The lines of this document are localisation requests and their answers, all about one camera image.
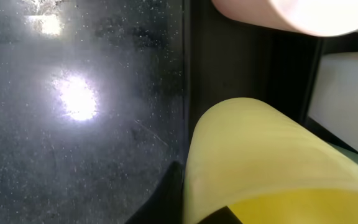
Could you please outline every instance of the yellow cylinder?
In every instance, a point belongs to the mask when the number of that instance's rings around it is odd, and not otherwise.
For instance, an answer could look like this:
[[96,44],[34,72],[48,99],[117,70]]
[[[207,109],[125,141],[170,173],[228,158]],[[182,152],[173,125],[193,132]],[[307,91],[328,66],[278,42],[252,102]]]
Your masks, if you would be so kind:
[[223,101],[194,131],[184,222],[225,206],[243,223],[358,224],[358,165],[266,103]]

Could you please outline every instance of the scratch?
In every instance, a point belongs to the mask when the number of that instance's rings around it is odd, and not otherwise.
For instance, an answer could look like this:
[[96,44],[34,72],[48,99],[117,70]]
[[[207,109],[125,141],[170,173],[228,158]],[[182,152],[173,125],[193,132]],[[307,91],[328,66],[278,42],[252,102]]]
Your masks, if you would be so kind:
[[147,132],[149,132],[150,134],[152,134],[155,138],[157,138],[158,140],[160,140],[160,142],[162,142],[164,145],[166,145],[167,147],[169,147],[169,145],[163,141],[155,132],[153,132],[152,130],[150,130],[149,128],[147,128],[146,126],[144,126],[142,123],[138,122],[137,120],[134,120],[135,123],[137,123],[140,127],[142,127],[143,129],[145,129]]

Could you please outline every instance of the bright light spot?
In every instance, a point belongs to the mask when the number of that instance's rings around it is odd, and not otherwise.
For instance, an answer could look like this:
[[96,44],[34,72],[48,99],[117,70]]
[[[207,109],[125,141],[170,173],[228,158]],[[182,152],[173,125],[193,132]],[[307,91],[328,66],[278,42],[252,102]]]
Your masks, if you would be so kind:
[[36,31],[45,35],[56,36],[62,32],[62,23],[56,15],[29,16],[28,20]]
[[57,87],[67,114],[71,118],[84,121],[96,115],[96,98],[84,79],[69,77],[66,80],[60,80]]

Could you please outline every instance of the glossy black tabletop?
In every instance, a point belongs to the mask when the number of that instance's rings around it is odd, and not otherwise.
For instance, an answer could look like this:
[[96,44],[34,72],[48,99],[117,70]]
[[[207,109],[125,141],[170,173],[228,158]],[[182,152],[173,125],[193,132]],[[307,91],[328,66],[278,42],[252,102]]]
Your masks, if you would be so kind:
[[124,223],[183,158],[177,0],[0,0],[0,223]]

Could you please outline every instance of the yellow cup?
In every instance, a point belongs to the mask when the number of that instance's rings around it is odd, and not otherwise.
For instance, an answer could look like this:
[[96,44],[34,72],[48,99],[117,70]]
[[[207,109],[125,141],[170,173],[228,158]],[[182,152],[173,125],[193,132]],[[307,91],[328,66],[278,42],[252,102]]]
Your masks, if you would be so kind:
[[358,224],[358,165],[261,101],[227,100],[194,131],[184,222],[225,206],[244,223]]

